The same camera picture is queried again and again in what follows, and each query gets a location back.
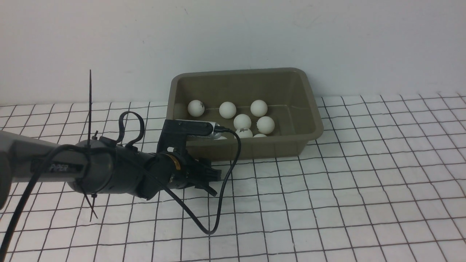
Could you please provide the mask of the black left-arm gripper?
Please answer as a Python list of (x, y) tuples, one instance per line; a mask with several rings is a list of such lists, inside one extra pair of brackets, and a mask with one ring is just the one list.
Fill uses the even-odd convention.
[(209, 195), (217, 196), (217, 191), (210, 182), (221, 181), (222, 171), (212, 167), (212, 162), (206, 158), (195, 159), (188, 153), (177, 155), (173, 152), (161, 153), (166, 160), (160, 174), (160, 183), (168, 189), (185, 189), (194, 187), (202, 189)]

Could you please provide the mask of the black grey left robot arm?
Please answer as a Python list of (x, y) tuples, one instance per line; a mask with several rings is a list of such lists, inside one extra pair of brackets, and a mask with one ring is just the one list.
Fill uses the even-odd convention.
[[(58, 144), (1, 131), (1, 208), (14, 182), (28, 182)], [(67, 182), (82, 194), (129, 194), (150, 200), (168, 189), (195, 187), (216, 196), (210, 182), (221, 180), (221, 171), (208, 159), (183, 153), (144, 153), (135, 148), (110, 146), (101, 137), (58, 153), (40, 175), (40, 182)]]

